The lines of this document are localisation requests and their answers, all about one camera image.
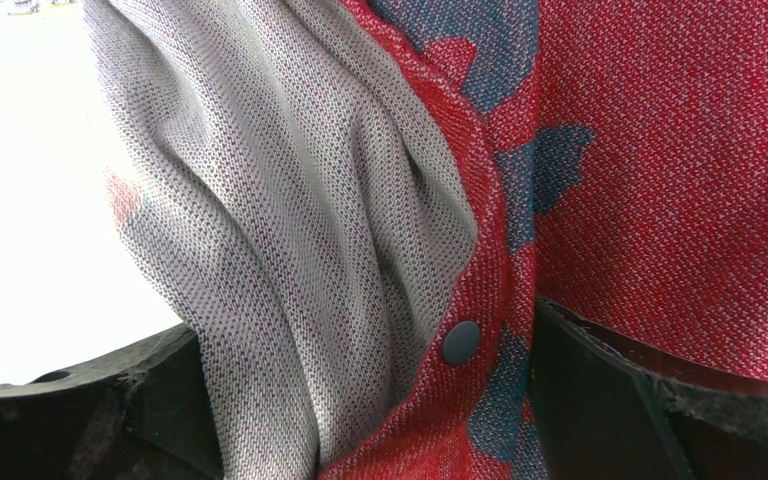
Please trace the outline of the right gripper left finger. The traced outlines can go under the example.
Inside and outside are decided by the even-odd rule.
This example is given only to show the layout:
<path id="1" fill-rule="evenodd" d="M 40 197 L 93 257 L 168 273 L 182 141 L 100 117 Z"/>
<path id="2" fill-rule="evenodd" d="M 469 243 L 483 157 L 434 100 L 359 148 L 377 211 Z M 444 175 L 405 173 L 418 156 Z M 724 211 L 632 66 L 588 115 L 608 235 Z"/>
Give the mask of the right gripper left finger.
<path id="1" fill-rule="evenodd" d="M 0 385 L 0 479 L 219 479 L 196 335 L 177 325 Z"/>

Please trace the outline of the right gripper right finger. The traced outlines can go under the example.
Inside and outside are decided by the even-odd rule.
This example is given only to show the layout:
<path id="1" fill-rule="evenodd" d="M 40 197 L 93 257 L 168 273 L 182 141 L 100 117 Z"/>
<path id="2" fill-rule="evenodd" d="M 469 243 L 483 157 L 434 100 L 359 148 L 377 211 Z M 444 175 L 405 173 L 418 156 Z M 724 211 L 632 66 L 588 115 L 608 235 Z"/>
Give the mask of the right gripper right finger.
<path id="1" fill-rule="evenodd" d="M 529 396 L 553 479 L 768 479 L 768 382 L 673 356 L 545 298 Z"/>

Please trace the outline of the red printed pillowcase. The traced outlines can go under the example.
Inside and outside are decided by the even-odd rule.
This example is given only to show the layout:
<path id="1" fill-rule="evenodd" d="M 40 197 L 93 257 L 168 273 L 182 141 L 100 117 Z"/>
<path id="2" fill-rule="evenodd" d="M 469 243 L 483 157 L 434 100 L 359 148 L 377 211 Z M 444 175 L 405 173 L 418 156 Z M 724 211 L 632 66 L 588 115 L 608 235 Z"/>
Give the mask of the red printed pillowcase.
<path id="1" fill-rule="evenodd" d="M 768 1 L 351 1 L 455 156 L 478 236 L 420 370 L 453 479 L 553 479 L 545 298 L 768 382 Z"/>

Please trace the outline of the white pillow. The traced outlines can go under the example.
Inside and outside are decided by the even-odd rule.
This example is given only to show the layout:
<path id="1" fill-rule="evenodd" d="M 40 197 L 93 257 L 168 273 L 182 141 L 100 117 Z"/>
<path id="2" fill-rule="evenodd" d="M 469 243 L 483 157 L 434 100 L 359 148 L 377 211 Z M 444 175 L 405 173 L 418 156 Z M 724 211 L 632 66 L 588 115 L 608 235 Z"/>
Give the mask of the white pillow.
<path id="1" fill-rule="evenodd" d="M 477 242 L 453 153 L 345 1 L 84 1 L 137 268 L 196 335 L 219 479 L 453 479 L 418 397 Z"/>

